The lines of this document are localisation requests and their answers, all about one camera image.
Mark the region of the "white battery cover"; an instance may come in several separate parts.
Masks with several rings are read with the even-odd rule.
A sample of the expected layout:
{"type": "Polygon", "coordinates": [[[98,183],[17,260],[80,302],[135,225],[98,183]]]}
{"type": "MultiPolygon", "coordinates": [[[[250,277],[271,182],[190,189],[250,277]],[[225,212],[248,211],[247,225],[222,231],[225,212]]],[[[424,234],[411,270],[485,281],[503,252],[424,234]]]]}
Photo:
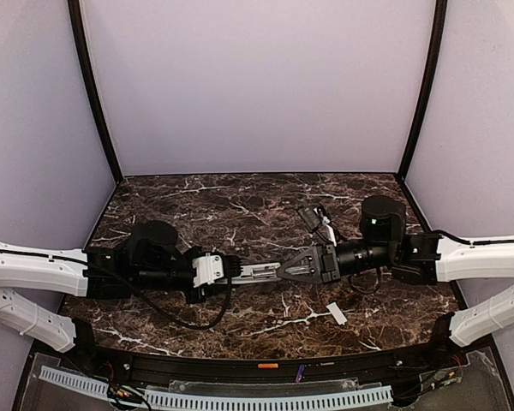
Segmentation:
{"type": "Polygon", "coordinates": [[[347,318],[344,315],[343,311],[339,308],[336,302],[328,304],[326,306],[329,313],[333,316],[338,325],[345,325],[347,323],[347,318]]]}

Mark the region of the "white remote control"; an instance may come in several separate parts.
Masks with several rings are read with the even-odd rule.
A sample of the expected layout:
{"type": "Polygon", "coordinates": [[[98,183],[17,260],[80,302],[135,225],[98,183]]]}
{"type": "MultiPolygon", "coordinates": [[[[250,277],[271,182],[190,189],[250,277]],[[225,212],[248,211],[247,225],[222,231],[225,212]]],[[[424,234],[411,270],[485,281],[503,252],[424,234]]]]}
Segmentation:
{"type": "Polygon", "coordinates": [[[279,281],[277,270],[281,266],[278,262],[244,265],[237,262],[230,266],[227,274],[234,274],[231,279],[233,285],[249,285],[254,283],[270,283],[279,281]]]}

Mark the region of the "purple battery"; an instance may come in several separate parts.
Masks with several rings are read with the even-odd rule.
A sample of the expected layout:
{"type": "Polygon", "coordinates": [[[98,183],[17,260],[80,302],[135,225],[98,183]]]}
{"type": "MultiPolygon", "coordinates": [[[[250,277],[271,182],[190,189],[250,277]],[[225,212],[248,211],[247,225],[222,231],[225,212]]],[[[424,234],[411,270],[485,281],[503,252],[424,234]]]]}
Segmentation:
{"type": "Polygon", "coordinates": [[[296,383],[297,384],[299,384],[302,381],[304,371],[305,371],[305,365],[301,364],[298,368],[297,375],[296,375],[296,383]]]}

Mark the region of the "clear plastic screwdriver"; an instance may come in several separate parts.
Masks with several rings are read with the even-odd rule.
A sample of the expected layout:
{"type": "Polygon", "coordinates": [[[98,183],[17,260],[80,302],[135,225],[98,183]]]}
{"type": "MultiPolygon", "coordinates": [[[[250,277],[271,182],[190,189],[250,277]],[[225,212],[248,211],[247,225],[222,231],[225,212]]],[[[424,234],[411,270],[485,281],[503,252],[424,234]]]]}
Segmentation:
{"type": "Polygon", "coordinates": [[[290,276],[308,276],[313,273],[313,269],[308,265],[291,266],[284,273],[290,276]]]}

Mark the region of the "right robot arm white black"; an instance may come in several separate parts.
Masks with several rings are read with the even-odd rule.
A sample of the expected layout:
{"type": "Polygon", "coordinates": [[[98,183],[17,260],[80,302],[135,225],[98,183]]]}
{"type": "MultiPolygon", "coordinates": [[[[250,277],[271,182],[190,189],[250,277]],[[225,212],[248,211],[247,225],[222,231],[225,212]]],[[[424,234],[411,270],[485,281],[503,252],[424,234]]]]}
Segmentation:
{"type": "MultiPolygon", "coordinates": [[[[309,247],[282,264],[277,277],[327,284],[363,271],[387,268],[402,283],[434,285],[461,279],[513,278],[514,235],[460,238],[443,230],[409,235],[406,207],[384,195],[361,204],[359,239],[309,247]]],[[[514,324],[514,284],[474,307],[447,313],[430,342],[458,347],[514,324]]]]}

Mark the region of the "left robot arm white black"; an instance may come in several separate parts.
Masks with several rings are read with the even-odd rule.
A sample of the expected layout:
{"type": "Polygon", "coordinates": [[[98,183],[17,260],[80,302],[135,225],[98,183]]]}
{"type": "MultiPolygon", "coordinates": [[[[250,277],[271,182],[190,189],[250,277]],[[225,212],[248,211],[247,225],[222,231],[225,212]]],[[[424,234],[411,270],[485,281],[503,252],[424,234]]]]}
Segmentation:
{"type": "Polygon", "coordinates": [[[174,325],[209,330],[230,304],[233,280],[242,273],[241,260],[201,247],[182,253],[176,246],[178,239],[170,224],[148,221],[136,224],[115,247],[44,250],[0,242],[0,322],[60,353],[92,349],[95,340],[88,322],[51,313],[17,292],[39,289],[91,300],[136,296],[174,325]],[[207,325],[183,321],[145,294],[180,291],[189,304],[195,304],[205,301],[214,287],[226,295],[219,314],[207,325]]]}

